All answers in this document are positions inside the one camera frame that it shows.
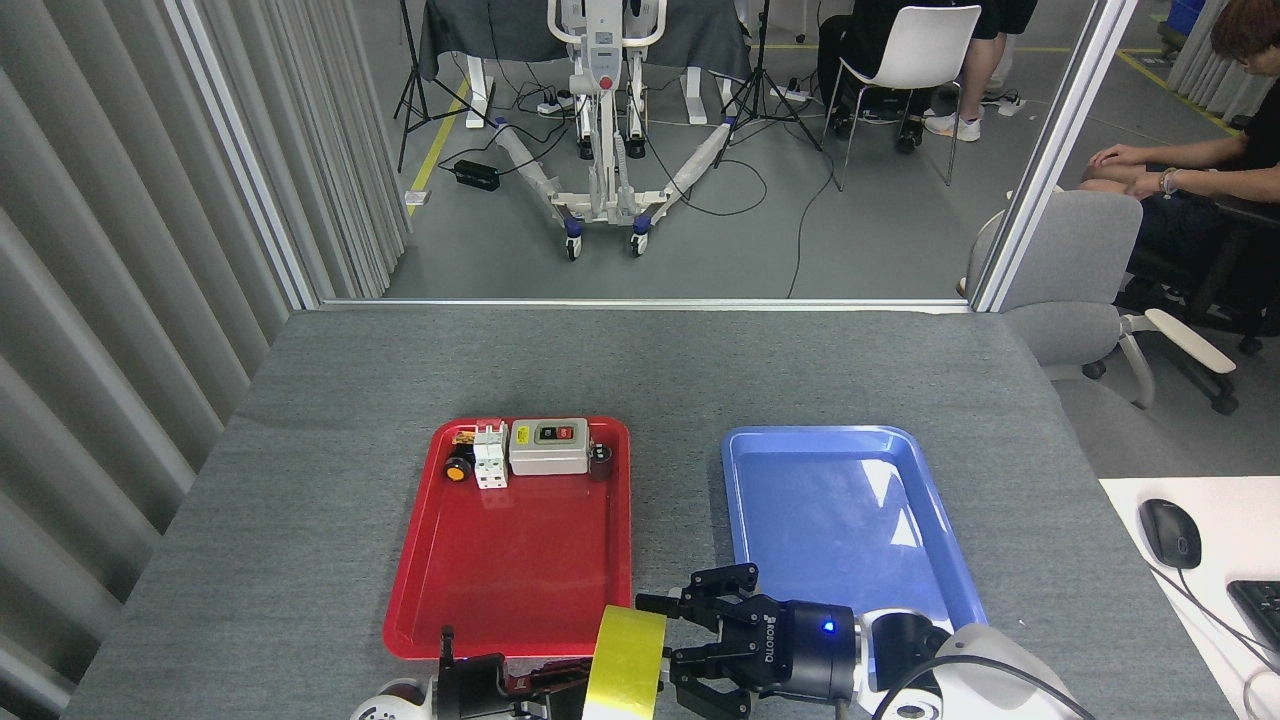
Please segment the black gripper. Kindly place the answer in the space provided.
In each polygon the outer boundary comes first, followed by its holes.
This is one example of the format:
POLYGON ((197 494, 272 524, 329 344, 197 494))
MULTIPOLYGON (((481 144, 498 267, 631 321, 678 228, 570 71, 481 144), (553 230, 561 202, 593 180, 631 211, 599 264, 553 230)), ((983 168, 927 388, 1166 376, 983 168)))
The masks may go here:
POLYGON ((759 580, 754 562, 692 573, 676 594, 635 594, 635 609, 704 626, 727 621, 751 641, 666 647, 676 702, 704 719, 749 719, 750 693, 731 678, 745 665, 745 685, 820 703, 855 696, 858 620, 847 606, 751 598, 759 580))
POLYGON ((557 660, 524 675, 506 676, 504 655, 440 659, 436 675, 438 719, 582 719, 591 660, 557 660), (511 698, 520 698, 512 703, 511 698))

